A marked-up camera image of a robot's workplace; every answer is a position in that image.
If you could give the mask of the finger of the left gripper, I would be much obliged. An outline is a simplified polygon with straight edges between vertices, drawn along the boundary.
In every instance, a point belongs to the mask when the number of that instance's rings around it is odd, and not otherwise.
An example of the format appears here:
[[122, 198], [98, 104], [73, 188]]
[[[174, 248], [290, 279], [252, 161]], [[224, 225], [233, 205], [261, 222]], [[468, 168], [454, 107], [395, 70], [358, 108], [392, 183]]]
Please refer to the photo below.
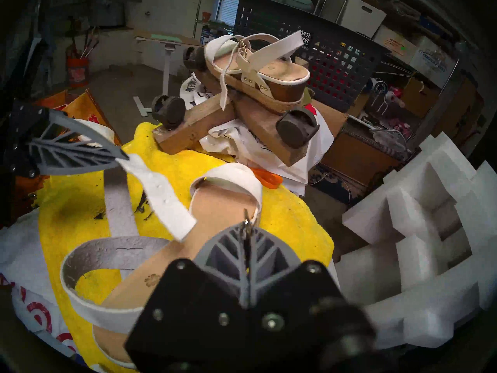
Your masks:
[[8, 159], [28, 161], [128, 160], [124, 151], [63, 111], [14, 103], [9, 115]]
[[14, 143], [8, 148], [8, 169], [17, 176], [80, 175], [119, 166], [116, 159], [126, 160], [126, 153], [110, 143], [93, 147], [90, 142], [56, 142], [32, 140]]

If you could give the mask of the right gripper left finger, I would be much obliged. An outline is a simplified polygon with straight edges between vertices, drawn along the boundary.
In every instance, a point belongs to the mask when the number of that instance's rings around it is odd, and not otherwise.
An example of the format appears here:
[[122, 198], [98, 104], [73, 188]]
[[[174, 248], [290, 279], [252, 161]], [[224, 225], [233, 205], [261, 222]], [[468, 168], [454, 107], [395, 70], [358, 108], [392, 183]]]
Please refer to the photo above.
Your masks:
[[139, 372], [247, 372], [250, 224], [170, 262], [125, 342]]

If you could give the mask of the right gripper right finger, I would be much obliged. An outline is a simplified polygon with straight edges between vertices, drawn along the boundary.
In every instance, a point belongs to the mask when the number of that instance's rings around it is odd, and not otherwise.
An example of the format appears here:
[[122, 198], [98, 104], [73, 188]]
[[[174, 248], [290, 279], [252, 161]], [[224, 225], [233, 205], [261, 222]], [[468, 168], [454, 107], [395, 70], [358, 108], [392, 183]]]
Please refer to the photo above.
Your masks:
[[373, 372], [373, 328], [326, 267], [248, 225], [249, 372]]

